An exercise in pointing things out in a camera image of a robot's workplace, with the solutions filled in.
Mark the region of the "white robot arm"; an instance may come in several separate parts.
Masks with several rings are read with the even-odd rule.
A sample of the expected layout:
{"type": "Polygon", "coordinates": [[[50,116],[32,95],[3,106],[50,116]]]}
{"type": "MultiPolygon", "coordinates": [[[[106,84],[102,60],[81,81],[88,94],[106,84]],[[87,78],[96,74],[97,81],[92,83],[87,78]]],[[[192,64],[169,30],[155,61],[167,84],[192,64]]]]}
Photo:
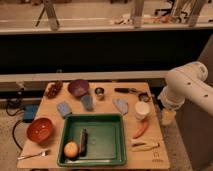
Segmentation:
{"type": "Polygon", "coordinates": [[[213,116],[213,87],[205,83],[207,67],[198,61],[190,62],[167,72],[166,86],[158,96],[163,105],[162,124],[170,125],[176,111],[188,99],[213,116]]]}

